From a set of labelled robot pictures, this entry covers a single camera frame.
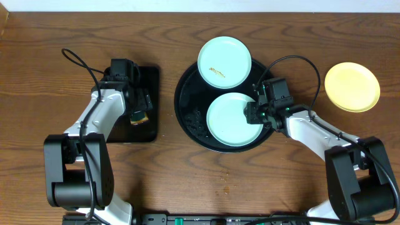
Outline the green yellow sponge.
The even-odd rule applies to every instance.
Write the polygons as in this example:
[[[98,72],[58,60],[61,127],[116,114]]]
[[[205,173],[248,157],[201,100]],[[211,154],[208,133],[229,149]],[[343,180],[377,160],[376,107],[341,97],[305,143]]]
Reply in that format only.
[[[138,111],[131,114],[130,123],[131,125],[137,125],[145,123],[149,120],[147,112],[145,111]]]

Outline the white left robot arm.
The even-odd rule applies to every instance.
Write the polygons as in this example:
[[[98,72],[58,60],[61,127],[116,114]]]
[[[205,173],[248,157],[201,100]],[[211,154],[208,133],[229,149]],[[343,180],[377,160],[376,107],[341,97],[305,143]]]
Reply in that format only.
[[[44,140],[46,197],[78,213],[72,224],[137,224],[133,206],[114,192],[107,142],[147,143],[158,129],[159,76],[104,76],[63,134]]]

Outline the green plate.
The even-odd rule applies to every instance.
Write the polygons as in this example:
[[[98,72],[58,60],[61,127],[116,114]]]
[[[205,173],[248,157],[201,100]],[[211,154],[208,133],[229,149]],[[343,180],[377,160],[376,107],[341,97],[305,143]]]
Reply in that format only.
[[[252,58],[248,48],[238,39],[219,36],[209,40],[197,57],[201,77],[218,89],[231,89],[249,76]]]
[[[217,97],[206,114],[207,127],[220,143],[241,147],[253,142],[263,130],[262,124],[248,124],[244,115],[247,103],[254,99],[238,92]]]

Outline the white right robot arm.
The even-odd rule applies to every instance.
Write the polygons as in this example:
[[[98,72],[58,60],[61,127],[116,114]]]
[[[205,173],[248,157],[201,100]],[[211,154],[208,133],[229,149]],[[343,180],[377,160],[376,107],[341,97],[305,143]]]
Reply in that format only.
[[[307,224],[389,224],[399,216],[399,188],[383,142],[346,134],[289,98],[249,102],[249,124],[262,124],[299,141],[326,167],[329,199],[304,216],[272,217]]]

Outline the yellow plate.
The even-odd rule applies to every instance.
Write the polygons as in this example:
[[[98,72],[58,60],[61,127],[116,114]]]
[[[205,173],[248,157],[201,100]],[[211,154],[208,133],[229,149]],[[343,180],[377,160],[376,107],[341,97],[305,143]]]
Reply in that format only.
[[[368,68],[354,62],[333,66],[326,74],[324,87],[335,106],[352,113],[373,108],[381,93],[376,76]]]

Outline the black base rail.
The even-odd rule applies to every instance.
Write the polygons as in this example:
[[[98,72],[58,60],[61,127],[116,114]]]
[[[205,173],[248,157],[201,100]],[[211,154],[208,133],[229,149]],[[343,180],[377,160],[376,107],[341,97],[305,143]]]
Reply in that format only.
[[[185,215],[174,215],[168,216],[166,214],[143,214],[141,218],[134,217],[133,224],[142,225],[243,225],[250,223],[255,220],[264,218],[275,218],[283,217],[288,215],[273,214],[272,216],[266,217],[247,217],[247,216],[185,216]],[[62,225],[78,225],[78,224],[99,224],[96,221],[86,222],[84,216],[63,216]],[[274,221],[274,222],[262,222],[261,224],[272,224],[272,225],[300,225],[309,224],[308,222],[296,222],[296,221]]]

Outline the rectangular black tray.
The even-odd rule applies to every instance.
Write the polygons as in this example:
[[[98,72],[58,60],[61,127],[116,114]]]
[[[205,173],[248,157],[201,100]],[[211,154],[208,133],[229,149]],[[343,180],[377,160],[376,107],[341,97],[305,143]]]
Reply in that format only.
[[[107,139],[107,143],[150,143],[155,140],[159,124],[159,68],[139,66],[141,72],[140,88],[148,90],[152,109],[146,112],[148,120],[131,124],[128,115],[121,116]]]

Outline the round black tray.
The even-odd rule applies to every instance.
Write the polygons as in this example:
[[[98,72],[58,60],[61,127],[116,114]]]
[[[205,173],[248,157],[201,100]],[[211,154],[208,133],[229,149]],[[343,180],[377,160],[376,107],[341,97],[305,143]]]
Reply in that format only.
[[[265,69],[265,65],[253,59],[245,81],[231,89],[218,89],[201,77],[196,62],[192,64],[180,78],[174,95],[174,110],[182,130],[199,145],[219,153],[240,153],[262,144],[272,135],[272,129],[263,128],[255,140],[244,146],[234,147],[219,142],[207,126],[206,114],[210,104],[226,93],[242,93],[257,100],[253,84],[258,82]]]

